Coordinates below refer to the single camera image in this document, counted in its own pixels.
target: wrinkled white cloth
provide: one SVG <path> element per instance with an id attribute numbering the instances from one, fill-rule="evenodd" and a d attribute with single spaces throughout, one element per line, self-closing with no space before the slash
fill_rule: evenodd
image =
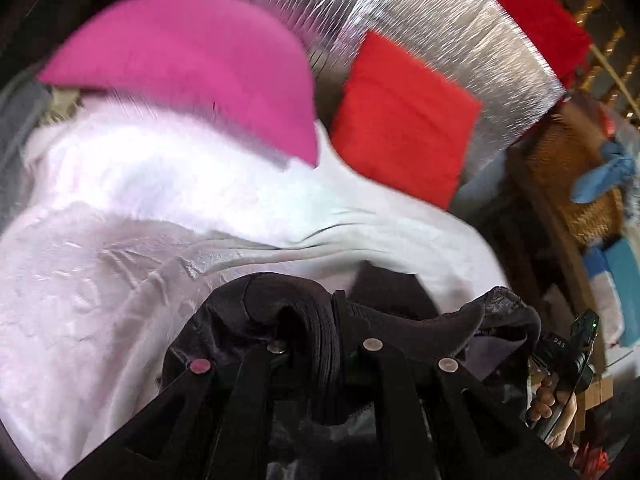
<path id="1" fill-rule="evenodd" d="M 210 291 L 250 272 L 349 288 L 358 263 L 418 274 L 442 312 L 506 279 L 449 214 L 354 174 L 274 160 L 206 121 L 95 98 L 30 140 L 30 206 L 0 238 L 0 418 L 57 479 L 157 393 Z"/>

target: person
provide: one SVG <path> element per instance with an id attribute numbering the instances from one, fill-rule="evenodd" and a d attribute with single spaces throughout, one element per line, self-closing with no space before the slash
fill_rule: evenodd
<path id="1" fill-rule="evenodd" d="M 563 405 L 566 404 L 556 427 L 546 440 L 546 444 L 551 449 L 556 449 L 564 443 L 566 432 L 574 420 L 575 413 L 578 411 L 578 403 L 573 393 L 570 396 L 567 392 L 557 392 L 556 396 L 554 396 L 550 386 L 550 376 L 545 377 L 540 384 L 536 385 L 536 396 L 531 401 L 530 408 L 527 411 L 527 418 L 532 421 L 549 418 L 551 416 L 551 407 L 556 402 L 560 402 Z"/>

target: wicker basket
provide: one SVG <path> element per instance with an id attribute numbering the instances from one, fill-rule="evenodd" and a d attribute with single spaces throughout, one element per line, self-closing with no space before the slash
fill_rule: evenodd
<path id="1" fill-rule="evenodd" d="M 571 202 L 576 179 L 601 163 L 572 127 L 557 121 L 527 159 L 534 179 L 582 246 L 596 238 L 619 235 L 624 222 L 622 196 L 617 187 L 590 204 Z"/>

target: pink fabric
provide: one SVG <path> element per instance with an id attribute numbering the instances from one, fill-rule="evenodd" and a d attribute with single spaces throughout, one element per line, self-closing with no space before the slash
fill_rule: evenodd
<path id="1" fill-rule="evenodd" d="M 298 40 L 247 0 L 123 0 L 89 20 L 40 80 L 210 109 L 317 165 L 313 78 Z"/>

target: silver foil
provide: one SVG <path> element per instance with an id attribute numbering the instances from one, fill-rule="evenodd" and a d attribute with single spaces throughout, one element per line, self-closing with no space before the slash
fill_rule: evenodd
<path id="1" fill-rule="evenodd" d="M 564 89 L 495 0 L 253 0 L 303 41 L 325 121 L 340 101 L 367 29 L 425 60 L 482 102 L 466 153 L 466 182 L 533 125 Z"/>

